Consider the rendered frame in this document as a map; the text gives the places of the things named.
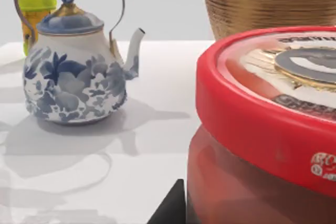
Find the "blue and white teapot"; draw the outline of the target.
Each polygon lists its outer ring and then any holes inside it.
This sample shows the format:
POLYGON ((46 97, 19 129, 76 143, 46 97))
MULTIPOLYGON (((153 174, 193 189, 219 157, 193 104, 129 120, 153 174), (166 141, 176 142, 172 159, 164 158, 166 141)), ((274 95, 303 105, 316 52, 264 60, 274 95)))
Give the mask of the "blue and white teapot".
POLYGON ((107 118, 127 99, 126 82, 139 75, 144 30, 131 37, 122 59, 117 41, 104 35, 104 23, 79 8, 75 0, 61 6, 34 28, 15 8, 26 27, 23 88, 27 111, 64 125, 85 125, 107 118))

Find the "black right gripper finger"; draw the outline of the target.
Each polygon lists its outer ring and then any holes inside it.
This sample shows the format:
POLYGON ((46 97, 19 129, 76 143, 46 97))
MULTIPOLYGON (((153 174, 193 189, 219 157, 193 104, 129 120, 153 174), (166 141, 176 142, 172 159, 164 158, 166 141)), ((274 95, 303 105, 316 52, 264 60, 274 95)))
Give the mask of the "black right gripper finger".
POLYGON ((184 180, 178 179, 147 224, 186 224, 184 180))

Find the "woven wicker basket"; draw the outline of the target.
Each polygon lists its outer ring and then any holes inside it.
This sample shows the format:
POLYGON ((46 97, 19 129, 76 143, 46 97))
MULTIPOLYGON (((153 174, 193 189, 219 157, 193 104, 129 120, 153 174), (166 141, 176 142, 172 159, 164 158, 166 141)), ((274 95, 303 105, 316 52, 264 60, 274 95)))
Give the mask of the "woven wicker basket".
POLYGON ((205 0, 216 40, 253 29, 336 26, 336 0, 205 0))

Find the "red lidded jar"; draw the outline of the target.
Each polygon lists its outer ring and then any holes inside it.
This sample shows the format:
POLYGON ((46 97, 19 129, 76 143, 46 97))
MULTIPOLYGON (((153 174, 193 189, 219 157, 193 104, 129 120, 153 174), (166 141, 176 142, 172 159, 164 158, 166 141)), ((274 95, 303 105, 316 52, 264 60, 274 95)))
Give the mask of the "red lidded jar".
POLYGON ((195 99, 187 224, 336 224, 336 27, 216 41, 195 99))

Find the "yellow green bottle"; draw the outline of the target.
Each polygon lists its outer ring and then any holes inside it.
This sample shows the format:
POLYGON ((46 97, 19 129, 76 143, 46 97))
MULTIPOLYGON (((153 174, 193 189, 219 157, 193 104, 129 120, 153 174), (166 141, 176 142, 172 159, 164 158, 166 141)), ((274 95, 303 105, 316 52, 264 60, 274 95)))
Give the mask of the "yellow green bottle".
POLYGON ((38 34, 36 24, 45 16, 56 10, 56 0, 18 0, 19 8, 23 12, 23 16, 33 26, 35 38, 38 34))

